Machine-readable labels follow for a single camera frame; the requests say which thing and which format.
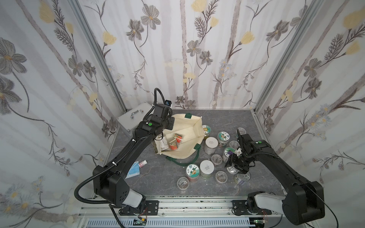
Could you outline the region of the purple label metal can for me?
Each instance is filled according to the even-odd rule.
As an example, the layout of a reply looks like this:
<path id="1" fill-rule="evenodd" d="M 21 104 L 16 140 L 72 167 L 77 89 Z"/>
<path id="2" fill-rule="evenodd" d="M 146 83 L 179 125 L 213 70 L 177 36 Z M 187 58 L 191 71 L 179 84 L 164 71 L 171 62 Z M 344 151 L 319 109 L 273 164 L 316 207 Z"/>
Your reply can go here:
<path id="1" fill-rule="evenodd" d="M 246 174 L 243 173 L 237 173 L 234 176 L 234 182 L 237 185 L 244 185 L 246 182 L 248 182 L 251 179 L 250 172 L 247 172 Z"/>

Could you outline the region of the purple flower lid jar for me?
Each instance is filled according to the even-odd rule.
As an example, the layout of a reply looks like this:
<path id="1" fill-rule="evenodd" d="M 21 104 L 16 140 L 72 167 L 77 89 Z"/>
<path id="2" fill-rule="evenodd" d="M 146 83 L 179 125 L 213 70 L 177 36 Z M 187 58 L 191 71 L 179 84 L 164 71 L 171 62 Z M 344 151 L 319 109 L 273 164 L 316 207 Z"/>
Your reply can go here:
<path id="1" fill-rule="evenodd" d="M 222 154 L 223 162 L 226 163 L 230 157 L 231 154 L 235 153 L 235 149 L 232 147 L 226 147 Z"/>

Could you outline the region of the red flower seed cup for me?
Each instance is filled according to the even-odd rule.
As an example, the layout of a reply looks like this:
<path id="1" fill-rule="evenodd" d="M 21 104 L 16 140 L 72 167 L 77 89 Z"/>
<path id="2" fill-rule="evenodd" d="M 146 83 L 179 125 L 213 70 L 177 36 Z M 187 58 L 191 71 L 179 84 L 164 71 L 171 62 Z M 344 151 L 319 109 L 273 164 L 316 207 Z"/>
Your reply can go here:
<path id="1" fill-rule="evenodd" d="M 173 138 L 168 141 L 168 145 L 169 145 L 170 150 L 176 151 L 178 149 L 179 143 L 177 142 L 176 138 Z"/>

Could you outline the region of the cream canvas tote bag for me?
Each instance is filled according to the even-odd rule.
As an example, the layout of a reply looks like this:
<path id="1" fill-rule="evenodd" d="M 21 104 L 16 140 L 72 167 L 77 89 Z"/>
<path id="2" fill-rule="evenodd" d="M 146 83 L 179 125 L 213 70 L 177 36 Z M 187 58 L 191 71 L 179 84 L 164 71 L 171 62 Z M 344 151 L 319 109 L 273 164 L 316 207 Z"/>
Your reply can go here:
<path id="1" fill-rule="evenodd" d="M 179 166 L 195 163 L 200 155 L 201 143 L 205 137 L 202 117 L 191 113 L 172 115 L 175 119 L 172 130 L 163 130 L 163 139 L 154 140 L 155 154 Z"/>

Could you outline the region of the teal label seed cup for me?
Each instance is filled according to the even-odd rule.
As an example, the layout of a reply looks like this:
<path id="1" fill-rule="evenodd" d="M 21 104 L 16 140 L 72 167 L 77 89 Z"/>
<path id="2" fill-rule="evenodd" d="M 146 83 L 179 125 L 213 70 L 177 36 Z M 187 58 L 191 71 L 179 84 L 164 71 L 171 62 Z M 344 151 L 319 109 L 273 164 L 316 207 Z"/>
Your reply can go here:
<path id="1" fill-rule="evenodd" d="M 211 161 L 215 166 L 218 166 L 218 165 L 222 164 L 223 159 L 219 154 L 213 154 L 211 157 Z"/>

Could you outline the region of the clear lid green seed cup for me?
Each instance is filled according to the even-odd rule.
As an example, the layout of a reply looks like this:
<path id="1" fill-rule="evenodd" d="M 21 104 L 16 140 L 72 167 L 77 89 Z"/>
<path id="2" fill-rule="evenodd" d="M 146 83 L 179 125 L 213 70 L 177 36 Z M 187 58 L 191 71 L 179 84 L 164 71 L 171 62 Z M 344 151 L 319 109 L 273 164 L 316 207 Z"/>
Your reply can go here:
<path id="1" fill-rule="evenodd" d="M 239 131 L 239 134 L 240 135 L 245 135 L 247 133 L 246 130 L 244 128 L 242 128 L 242 127 L 239 127 L 238 128 L 238 131 Z"/>

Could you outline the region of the large strawberry label jar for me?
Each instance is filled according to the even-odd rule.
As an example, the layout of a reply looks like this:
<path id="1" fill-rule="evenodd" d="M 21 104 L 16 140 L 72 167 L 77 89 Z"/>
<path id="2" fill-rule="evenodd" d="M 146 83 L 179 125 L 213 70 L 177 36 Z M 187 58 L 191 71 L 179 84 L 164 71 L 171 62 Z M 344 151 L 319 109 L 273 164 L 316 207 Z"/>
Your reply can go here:
<path id="1" fill-rule="evenodd" d="M 225 131 L 221 131 L 218 133 L 217 140 L 219 147 L 225 147 L 230 140 L 230 135 Z"/>

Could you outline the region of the white lid seed jar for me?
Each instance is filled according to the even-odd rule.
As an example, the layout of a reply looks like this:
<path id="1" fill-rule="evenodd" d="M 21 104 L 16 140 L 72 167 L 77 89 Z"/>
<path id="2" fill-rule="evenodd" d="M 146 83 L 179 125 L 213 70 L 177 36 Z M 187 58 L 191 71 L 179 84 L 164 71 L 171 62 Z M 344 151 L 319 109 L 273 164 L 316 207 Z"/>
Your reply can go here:
<path id="1" fill-rule="evenodd" d="M 200 176 L 204 179 L 209 179 L 214 173 L 214 164 L 209 160 L 203 160 L 200 163 Z"/>

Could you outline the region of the silver lid text jar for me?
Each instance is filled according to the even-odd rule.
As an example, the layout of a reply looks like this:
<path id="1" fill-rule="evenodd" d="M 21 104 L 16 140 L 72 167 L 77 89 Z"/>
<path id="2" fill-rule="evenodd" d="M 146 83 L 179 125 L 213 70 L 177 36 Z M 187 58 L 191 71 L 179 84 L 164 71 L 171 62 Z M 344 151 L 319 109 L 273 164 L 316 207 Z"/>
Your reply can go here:
<path id="1" fill-rule="evenodd" d="M 216 148 L 218 147 L 218 140 L 214 137 L 208 137 L 205 140 L 205 144 L 204 144 L 204 152 L 207 155 L 213 155 L 216 151 Z"/>

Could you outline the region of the yellow label tall jar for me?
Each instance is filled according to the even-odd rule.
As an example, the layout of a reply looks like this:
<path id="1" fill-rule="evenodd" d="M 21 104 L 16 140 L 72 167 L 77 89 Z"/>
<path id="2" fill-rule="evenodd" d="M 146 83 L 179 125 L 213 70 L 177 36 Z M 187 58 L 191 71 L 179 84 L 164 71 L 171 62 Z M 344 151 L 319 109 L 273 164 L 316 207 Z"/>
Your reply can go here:
<path id="1" fill-rule="evenodd" d="M 202 129 L 204 132 L 204 139 L 207 139 L 208 137 L 210 137 L 211 127 L 208 125 L 202 125 Z"/>

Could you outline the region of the red label seed jar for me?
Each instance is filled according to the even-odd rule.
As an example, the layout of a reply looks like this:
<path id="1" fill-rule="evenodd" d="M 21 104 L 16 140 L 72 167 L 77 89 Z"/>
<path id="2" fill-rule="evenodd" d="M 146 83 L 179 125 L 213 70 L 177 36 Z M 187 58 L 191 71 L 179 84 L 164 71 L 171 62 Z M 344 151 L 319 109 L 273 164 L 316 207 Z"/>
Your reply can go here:
<path id="1" fill-rule="evenodd" d="M 196 182 L 200 176 L 200 168 L 196 164 L 189 164 L 186 168 L 186 176 L 189 182 Z"/>

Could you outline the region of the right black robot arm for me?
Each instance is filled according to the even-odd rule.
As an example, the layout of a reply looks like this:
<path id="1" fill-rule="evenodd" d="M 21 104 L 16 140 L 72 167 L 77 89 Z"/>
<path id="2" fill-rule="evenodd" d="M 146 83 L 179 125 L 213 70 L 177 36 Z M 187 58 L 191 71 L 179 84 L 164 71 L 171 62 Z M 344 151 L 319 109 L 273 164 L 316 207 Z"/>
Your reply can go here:
<path id="1" fill-rule="evenodd" d="M 247 174 L 256 162 L 262 163 L 280 182 L 285 197 L 263 191 L 247 196 L 250 213 L 269 210 L 285 215 L 294 225 L 300 225 L 325 216 L 324 189 L 317 181 L 309 181 L 292 169 L 265 140 L 254 141 L 249 134 L 238 136 L 239 147 L 231 154 L 225 167 L 233 167 L 239 174 Z"/>

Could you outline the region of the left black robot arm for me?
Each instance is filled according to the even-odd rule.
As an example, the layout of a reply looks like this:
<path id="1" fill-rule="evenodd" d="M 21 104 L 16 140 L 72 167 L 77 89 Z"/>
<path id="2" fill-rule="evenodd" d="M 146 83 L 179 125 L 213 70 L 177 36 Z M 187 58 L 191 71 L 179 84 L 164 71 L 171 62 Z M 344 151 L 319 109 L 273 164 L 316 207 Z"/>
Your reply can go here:
<path id="1" fill-rule="evenodd" d="M 120 154 L 104 167 L 97 166 L 94 169 L 93 175 L 109 169 L 93 180 L 94 193 L 117 207 L 127 205 L 135 208 L 137 212 L 144 211 L 145 196 L 132 190 L 125 178 L 144 149 L 161 135 L 164 129 L 173 129 L 174 121 L 172 109 L 167 101 L 164 104 L 156 104 L 153 113 L 139 123 L 132 139 Z"/>

